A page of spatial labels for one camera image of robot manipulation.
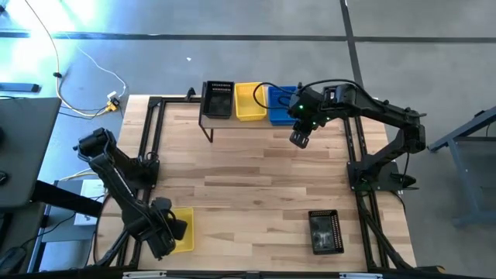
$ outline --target black mesh basket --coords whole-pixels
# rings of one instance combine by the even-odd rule
[[[203,83],[203,115],[211,119],[229,119],[233,111],[234,82]]]
[[[315,255],[344,253],[337,210],[310,211],[308,221]]]

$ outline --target yellow bin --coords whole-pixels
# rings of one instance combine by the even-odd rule
[[[241,83],[234,85],[234,100],[236,103],[236,117],[240,121],[262,120],[267,115],[267,109],[259,106],[253,100],[253,90],[260,82]],[[267,106],[265,87],[260,86],[255,93],[257,101]]]
[[[172,212],[176,215],[177,219],[185,221],[188,226],[186,227],[186,233],[183,239],[176,240],[176,249],[171,254],[192,251],[195,248],[193,208],[174,208]]]

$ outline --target concrete floor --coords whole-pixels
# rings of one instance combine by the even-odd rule
[[[51,31],[105,33],[345,36],[339,0],[105,0],[30,1]],[[495,37],[491,0],[348,0],[355,36]],[[0,29],[32,29],[29,39],[0,39],[3,81],[36,82],[36,96],[54,96],[53,50],[24,1],[11,0]],[[212,40],[57,40],[62,94],[74,106],[102,107],[120,83],[94,67],[74,45],[116,71],[130,94],[184,94],[206,80],[296,84],[353,78],[346,42]],[[380,99],[426,112],[428,142],[494,106],[496,45],[493,43],[357,43],[363,82]],[[40,179],[53,181],[87,166],[71,147],[104,126],[119,134],[121,116],[91,121],[60,115]],[[496,134],[496,127],[490,134]],[[392,139],[394,129],[387,129]],[[398,160],[404,166],[404,157]],[[448,150],[411,157],[408,173],[419,191],[405,195],[418,265],[442,265],[449,273],[496,274],[496,227],[455,229],[463,213],[460,180]],[[50,244],[42,269],[81,266],[80,243]]]

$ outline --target wooden table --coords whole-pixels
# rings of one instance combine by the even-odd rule
[[[131,157],[138,154],[148,98],[129,97],[119,148]],[[217,129],[209,143],[198,127],[198,110],[198,104],[167,105],[160,176],[152,192],[152,198],[170,198],[174,207],[194,207],[195,250],[157,261],[145,244],[140,269],[366,270],[357,204],[346,178],[343,121],[313,132],[301,150],[289,142],[290,129],[276,127]],[[388,143],[383,124],[363,119],[363,129],[369,152]],[[378,192],[377,200],[384,233],[415,266],[401,203],[388,192]],[[312,254],[307,217],[312,209],[338,210],[345,253]],[[98,230],[99,257],[121,232],[120,218],[119,207],[109,201]],[[374,237],[371,242],[379,262]]]

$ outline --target black basket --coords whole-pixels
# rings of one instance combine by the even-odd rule
[[[314,255],[344,253],[337,210],[308,212]]]
[[[203,115],[210,119],[229,119],[233,112],[234,82],[203,83]]]

